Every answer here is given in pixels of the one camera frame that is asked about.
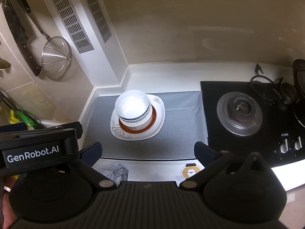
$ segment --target backsplash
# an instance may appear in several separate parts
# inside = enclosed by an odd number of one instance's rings
[[[305,57],[305,0],[103,1],[128,64]]]
[[[26,29],[29,37],[27,45],[36,61],[40,63],[46,39],[21,11],[16,0],[10,1]],[[27,1],[42,29],[51,37],[61,36],[44,0]],[[73,58],[71,67],[59,81],[50,80],[43,72],[35,77],[17,48],[2,9],[0,9],[0,57],[11,63],[11,68],[4,69],[0,77],[0,89],[23,109],[39,120],[69,122],[79,119],[93,86],[78,62]]]

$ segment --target strainer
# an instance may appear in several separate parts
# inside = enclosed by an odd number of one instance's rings
[[[42,68],[48,78],[52,80],[60,79],[71,64],[71,48],[69,43],[60,36],[51,38],[47,35],[37,23],[35,17],[31,13],[31,8],[26,0],[17,0],[19,5],[28,14],[39,32],[45,36],[47,43],[43,47],[41,54]]]

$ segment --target logo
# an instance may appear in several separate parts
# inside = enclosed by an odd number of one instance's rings
[[[144,188],[151,188],[152,187],[152,185],[151,184],[146,184],[146,185],[144,185]]]
[[[32,151],[32,152],[25,151],[23,154],[18,154],[15,156],[8,155],[7,161],[9,163],[13,163],[14,161],[15,162],[23,161],[23,160],[27,160],[27,159],[31,159],[31,158],[35,158],[35,157],[41,157],[41,156],[45,156],[45,155],[49,155],[49,154],[54,154],[57,152],[59,152],[58,145],[56,147],[53,146],[51,150],[49,150],[48,148],[45,148],[40,151],[37,151],[37,150]]]

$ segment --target vent grille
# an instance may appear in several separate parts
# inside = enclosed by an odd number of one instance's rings
[[[71,0],[52,0],[52,2],[79,53],[93,50]]]
[[[100,4],[97,0],[86,0],[87,4],[90,8],[91,14],[94,18],[94,21],[99,29],[99,32],[106,43],[106,41],[110,38],[111,32],[109,26],[106,22],[106,19],[101,10]]]

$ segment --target stacked bowls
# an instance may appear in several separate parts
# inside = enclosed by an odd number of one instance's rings
[[[117,98],[114,108],[121,123],[134,131],[146,128],[153,119],[150,100],[140,90],[124,92]]]

